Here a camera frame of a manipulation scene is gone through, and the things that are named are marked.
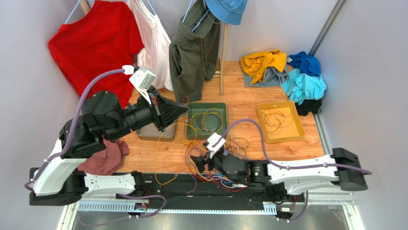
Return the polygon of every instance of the red t-shirt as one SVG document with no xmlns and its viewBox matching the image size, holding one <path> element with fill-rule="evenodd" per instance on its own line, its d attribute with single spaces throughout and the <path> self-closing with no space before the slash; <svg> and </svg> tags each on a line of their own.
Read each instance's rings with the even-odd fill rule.
<svg viewBox="0 0 408 230">
<path fill-rule="evenodd" d="M 48 47 L 65 78 L 81 95 L 99 74 L 133 65 L 133 54 L 144 46 L 135 17 L 125 3 L 97 0 L 84 18 L 62 25 Z M 112 91 L 125 107 L 133 90 L 130 76 L 108 76 L 93 86 L 88 97 Z"/>
</svg>

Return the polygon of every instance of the blue bucket hat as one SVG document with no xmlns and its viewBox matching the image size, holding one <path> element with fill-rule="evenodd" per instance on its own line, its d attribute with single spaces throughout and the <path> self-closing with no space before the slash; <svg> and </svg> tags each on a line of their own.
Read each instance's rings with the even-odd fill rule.
<svg viewBox="0 0 408 230">
<path fill-rule="evenodd" d="M 231 25 L 241 24 L 248 0 L 205 0 L 211 13 L 220 21 Z"/>
</svg>

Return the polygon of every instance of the pink cloth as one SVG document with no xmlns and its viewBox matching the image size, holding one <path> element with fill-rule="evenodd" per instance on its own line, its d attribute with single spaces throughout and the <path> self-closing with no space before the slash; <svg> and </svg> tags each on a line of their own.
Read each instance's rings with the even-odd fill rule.
<svg viewBox="0 0 408 230">
<path fill-rule="evenodd" d="M 129 154 L 129 147 L 124 141 L 115 143 L 103 140 L 105 150 L 93 154 L 78 170 L 94 175 L 112 175 L 122 166 L 122 158 Z"/>
</svg>

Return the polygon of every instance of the gray cloth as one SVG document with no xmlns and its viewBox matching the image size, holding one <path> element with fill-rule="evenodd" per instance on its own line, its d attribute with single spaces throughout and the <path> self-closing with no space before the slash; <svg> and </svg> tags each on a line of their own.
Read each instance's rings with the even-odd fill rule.
<svg viewBox="0 0 408 230">
<path fill-rule="evenodd" d="M 203 18 L 192 32 L 207 9 L 198 0 L 190 8 L 177 34 L 170 43 L 170 76 L 177 102 L 201 100 L 204 80 L 215 73 L 220 38 L 219 20 L 211 12 Z"/>
<path fill-rule="evenodd" d="M 288 65 L 285 65 L 283 72 L 279 72 L 275 67 L 267 67 L 263 75 L 263 81 L 251 85 L 252 77 L 244 72 L 245 87 L 272 87 L 284 83 L 288 79 Z"/>
</svg>

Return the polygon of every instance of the yellow tray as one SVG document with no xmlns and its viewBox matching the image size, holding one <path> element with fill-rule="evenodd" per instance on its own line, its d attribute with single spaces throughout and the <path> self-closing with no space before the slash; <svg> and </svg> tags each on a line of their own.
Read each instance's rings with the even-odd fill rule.
<svg viewBox="0 0 408 230">
<path fill-rule="evenodd" d="M 277 115 L 277 118 L 272 118 L 275 120 L 279 119 L 277 123 L 282 123 L 282 128 L 278 129 L 277 131 L 277 128 L 265 124 L 266 114 L 271 114 L 274 111 L 279 111 L 286 117 L 283 119 L 282 116 Z M 263 136 L 265 137 L 265 142 L 268 144 L 298 141 L 301 140 L 306 134 L 302 123 L 300 123 L 299 115 L 297 114 L 295 103 L 293 101 L 260 103 L 257 108 L 257 113 L 262 127 Z"/>
</svg>

